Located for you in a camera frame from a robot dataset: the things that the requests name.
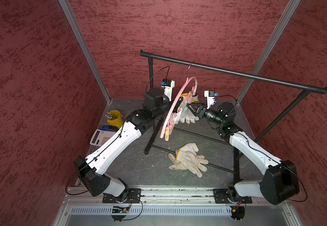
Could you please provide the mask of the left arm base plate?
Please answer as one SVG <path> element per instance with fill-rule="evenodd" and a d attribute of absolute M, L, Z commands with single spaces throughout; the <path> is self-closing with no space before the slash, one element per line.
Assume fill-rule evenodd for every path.
<path fill-rule="evenodd" d="M 104 194 L 102 202 L 110 204 L 139 204 L 141 197 L 141 188 L 129 188 L 126 189 L 119 197 L 113 195 Z"/>

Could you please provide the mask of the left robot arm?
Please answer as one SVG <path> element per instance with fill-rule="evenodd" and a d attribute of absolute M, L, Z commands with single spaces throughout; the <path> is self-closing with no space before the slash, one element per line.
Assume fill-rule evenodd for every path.
<path fill-rule="evenodd" d="M 75 160 L 78 178 L 92 196 L 104 193 L 119 202 L 127 199 L 129 187 L 106 172 L 123 150 L 168 113 L 172 103 L 172 92 L 167 88 L 150 89 L 145 93 L 143 106 L 131 112 L 123 126 L 105 144 L 87 157 L 79 156 Z"/>

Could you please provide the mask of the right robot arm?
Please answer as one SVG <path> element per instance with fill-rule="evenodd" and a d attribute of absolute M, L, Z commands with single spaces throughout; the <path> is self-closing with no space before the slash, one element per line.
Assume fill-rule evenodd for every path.
<path fill-rule="evenodd" d="M 272 155 L 237 126 L 233 104 L 224 102 L 218 110 L 199 103 L 188 104 L 187 108 L 195 117 L 215 123 L 219 136 L 246 156 L 263 175 L 262 180 L 257 181 L 236 179 L 227 190 L 231 202 L 239 202 L 245 197 L 258 197 L 278 205 L 300 192 L 295 164 Z"/>

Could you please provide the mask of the white work glove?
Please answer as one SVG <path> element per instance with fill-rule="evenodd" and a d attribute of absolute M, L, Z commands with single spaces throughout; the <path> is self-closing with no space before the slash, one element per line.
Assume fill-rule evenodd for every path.
<path fill-rule="evenodd" d="M 181 123 L 187 123 L 187 124 L 191 124 L 191 123 L 195 123 L 196 121 L 198 121 L 199 118 L 197 116 L 195 116 L 190 110 L 185 109 L 179 118 L 179 121 Z"/>

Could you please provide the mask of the pink clip hanger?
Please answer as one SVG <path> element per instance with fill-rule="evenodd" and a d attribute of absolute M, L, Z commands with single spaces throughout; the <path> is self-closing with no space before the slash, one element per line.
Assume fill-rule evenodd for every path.
<path fill-rule="evenodd" d="M 188 67 L 188 71 L 190 70 L 190 68 L 192 67 L 192 64 L 193 64 L 193 61 L 189 64 L 189 67 Z M 164 138 L 165 141 L 168 141 L 169 140 L 169 136 L 170 134 L 172 133 L 173 129 L 174 129 L 174 126 L 175 126 L 175 123 L 177 121 L 179 121 L 179 118 L 180 118 L 180 115 L 181 113 L 183 112 L 183 110 L 185 109 L 186 105 L 189 104 L 187 103 L 187 101 L 191 101 L 189 99 L 182 99 L 182 101 L 180 103 L 179 102 L 179 99 L 181 98 L 181 94 L 183 94 L 183 91 L 185 90 L 185 88 L 188 86 L 188 84 L 194 80 L 194 86 L 192 87 L 191 91 L 189 92 L 189 94 L 191 95 L 195 95 L 196 94 L 196 89 L 197 89 L 197 85 L 198 85 L 198 81 L 197 81 L 197 78 L 192 76 L 192 77 L 189 77 L 188 75 L 188 71 L 187 71 L 187 80 L 186 82 L 184 83 L 184 85 L 181 87 L 181 89 L 179 90 L 177 96 L 175 97 L 173 103 L 172 103 L 172 106 L 164 120 L 164 123 L 163 123 L 163 126 L 162 126 L 162 131 L 161 131 L 161 134 L 160 134 L 160 138 Z"/>

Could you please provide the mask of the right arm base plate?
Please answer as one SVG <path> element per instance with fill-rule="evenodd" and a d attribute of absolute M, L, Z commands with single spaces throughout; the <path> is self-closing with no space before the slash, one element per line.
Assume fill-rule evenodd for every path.
<path fill-rule="evenodd" d="M 216 204 L 230 204 L 237 205 L 241 204 L 252 204 L 251 197 L 232 197 L 230 196 L 227 188 L 213 189 L 213 197 Z"/>

